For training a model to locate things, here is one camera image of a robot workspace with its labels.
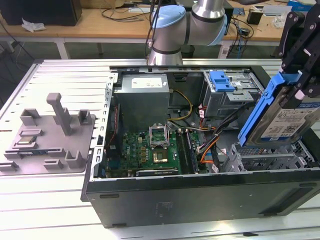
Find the drive label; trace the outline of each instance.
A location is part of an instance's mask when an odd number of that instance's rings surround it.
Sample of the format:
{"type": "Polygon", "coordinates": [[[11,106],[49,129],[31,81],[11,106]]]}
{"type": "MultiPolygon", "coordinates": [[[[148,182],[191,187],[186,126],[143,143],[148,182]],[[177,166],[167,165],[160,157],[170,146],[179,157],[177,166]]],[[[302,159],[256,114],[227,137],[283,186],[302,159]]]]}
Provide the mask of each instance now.
{"type": "Polygon", "coordinates": [[[319,109],[319,105],[317,105],[317,108],[305,107],[303,105],[301,108],[296,109],[281,109],[269,127],[264,131],[261,139],[277,141],[292,137],[305,123],[305,117],[319,109]]]}

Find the blue plastic latch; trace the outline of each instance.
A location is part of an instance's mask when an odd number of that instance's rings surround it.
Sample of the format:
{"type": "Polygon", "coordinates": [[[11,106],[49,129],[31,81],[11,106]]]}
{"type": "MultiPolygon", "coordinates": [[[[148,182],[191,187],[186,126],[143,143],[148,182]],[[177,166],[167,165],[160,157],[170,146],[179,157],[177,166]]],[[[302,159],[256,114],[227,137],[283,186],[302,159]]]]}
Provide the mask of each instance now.
{"type": "Polygon", "coordinates": [[[300,76],[301,72],[294,74],[282,74],[278,72],[277,75],[270,79],[266,89],[263,92],[263,95],[255,105],[248,120],[245,122],[238,135],[238,139],[242,147],[246,144],[249,134],[254,129],[259,117],[265,113],[265,110],[274,102],[275,98],[277,97],[275,95],[277,88],[282,84],[286,84],[288,86],[294,85],[299,80],[300,76]]]}
{"type": "Polygon", "coordinates": [[[211,71],[209,74],[216,92],[233,92],[235,90],[223,71],[211,71]]]}

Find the gray fixture base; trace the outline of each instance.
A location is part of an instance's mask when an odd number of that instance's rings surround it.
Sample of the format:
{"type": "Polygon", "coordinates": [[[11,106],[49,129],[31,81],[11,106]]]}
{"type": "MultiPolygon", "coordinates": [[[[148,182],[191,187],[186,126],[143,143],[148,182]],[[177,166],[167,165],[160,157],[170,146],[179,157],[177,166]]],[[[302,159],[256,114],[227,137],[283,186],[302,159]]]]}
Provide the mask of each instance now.
{"type": "Polygon", "coordinates": [[[32,124],[22,124],[5,151],[0,176],[81,173],[86,169],[94,114],[80,110],[78,115],[70,115],[70,135],[64,134],[55,115],[40,116],[35,109],[26,109],[21,116],[26,115],[32,124]]]}

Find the motherboard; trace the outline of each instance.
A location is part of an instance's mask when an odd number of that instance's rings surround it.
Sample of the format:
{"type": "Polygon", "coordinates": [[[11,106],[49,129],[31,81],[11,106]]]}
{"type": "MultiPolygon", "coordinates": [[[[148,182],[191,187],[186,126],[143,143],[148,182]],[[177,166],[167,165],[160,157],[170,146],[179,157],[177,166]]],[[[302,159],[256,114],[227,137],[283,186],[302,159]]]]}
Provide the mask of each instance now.
{"type": "Polygon", "coordinates": [[[196,131],[125,132],[119,157],[106,159],[107,178],[191,174],[198,171],[196,131]]]}

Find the floor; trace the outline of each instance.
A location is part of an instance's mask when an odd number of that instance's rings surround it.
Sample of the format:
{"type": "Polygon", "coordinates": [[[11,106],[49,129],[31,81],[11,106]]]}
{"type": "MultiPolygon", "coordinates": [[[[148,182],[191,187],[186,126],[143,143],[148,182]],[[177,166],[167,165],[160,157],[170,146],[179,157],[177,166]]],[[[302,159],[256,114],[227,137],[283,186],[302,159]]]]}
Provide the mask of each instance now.
{"type": "MultiPolygon", "coordinates": [[[[110,56],[116,59],[142,59],[144,58],[145,45],[129,43],[104,43],[104,54],[98,54],[95,43],[67,43],[66,47],[72,59],[108,59],[110,56]]],[[[35,59],[60,59],[59,52],[54,43],[26,42],[24,48],[35,59]]],[[[15,47],[12,54],[2,52],[0,54],[0,108],[9,98],[15,87],[23,78],[33,60],[22,50],[20,46],[15,47]]],[[[193,57],[197,59],[217,58],[220,46],[195,46],[193,57]]],[[[244,59],[266,59],[271,58],[274,51],[273,46],[248,46],[243,53],[244,59]]],[[[231,53],[229,58],[237,58],[237,53],[231,53]]]]}

